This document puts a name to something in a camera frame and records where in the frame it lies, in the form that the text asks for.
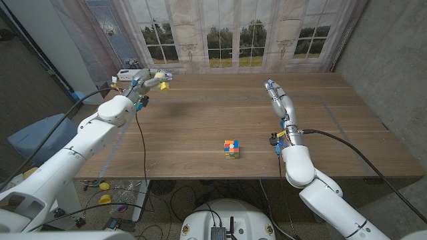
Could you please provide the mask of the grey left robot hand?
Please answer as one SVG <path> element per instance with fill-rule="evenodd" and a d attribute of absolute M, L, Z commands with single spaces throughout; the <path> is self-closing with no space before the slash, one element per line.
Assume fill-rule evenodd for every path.
<path fill-rule="evenodd" d="M 135 87 L 139 95 L 146 95 L 150 90 L 166 92 L 173 79 L 173 74 L 162 69 L 142 69 L 134 76 Z"/>

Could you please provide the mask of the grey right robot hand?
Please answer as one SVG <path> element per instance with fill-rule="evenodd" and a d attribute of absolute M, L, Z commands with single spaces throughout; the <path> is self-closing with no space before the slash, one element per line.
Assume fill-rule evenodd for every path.
<path fill-rule="evenodd" d="M 296 110 L 291 98 L 271 79 L 268 79 L 264 85 L 271 99 L 273 112 L 284 122 L 284 127 L 298 126 Z"/>

